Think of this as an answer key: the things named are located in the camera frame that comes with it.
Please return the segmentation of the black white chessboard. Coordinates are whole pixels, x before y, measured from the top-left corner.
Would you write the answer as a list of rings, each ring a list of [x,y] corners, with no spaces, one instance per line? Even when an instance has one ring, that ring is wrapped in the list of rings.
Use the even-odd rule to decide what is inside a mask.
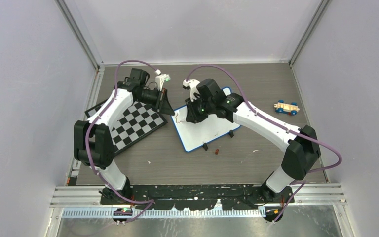
[[[114,154],[119,155],[166,124],[161,113],[152,110],[147,104],[135,102],[111,130]]]

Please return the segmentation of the blue framed whiteboard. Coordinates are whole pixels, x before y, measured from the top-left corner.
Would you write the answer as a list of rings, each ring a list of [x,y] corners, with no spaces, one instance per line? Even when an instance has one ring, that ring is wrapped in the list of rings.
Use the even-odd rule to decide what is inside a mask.
[[[240,128],[237,123],[229,122],[226,119],[220,119],[216,115],[209,117],[201,123],[180,123],[176,121],[186,120],[187,107],[180,106],[174,110],[175,114],[171,116],[171,120],[181,141],[185,152],[192,152],[209,144],[214,140],[229,135],[230,131]]]

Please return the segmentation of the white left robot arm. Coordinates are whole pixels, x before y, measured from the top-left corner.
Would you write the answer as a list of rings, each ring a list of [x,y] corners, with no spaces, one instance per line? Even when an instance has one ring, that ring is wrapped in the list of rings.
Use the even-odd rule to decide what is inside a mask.
[[[114,162],[114,144],[111,130],[123,113],[135,102],[142,102],[152,110],[173,115],[164,83],[168,74],[155,71],[155,88],[146,86],[149,74],[133,68],[123,81],[116,80],[114,89],[102,107],[86,121],[74,124],[74,158],[90,167],[105,184],[102,193],[119,204],[131,201],[132,189],[129,178]]]

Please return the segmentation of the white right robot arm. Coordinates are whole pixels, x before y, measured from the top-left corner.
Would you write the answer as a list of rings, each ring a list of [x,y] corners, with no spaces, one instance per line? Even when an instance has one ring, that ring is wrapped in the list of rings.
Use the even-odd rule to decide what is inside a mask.
[[[316,131],[309,125],[299,128],[268,115],[260,114],[249,101],[237,93],[225,95],[213,79],[183,81],[190,91],[185,100],[186,121],[200,123],[210,115],[244,126],[266,138],[284,152],[282,164],[261,185],[259,197],[276,202],[283,189],[296,180],[303,180],[320,158]]]

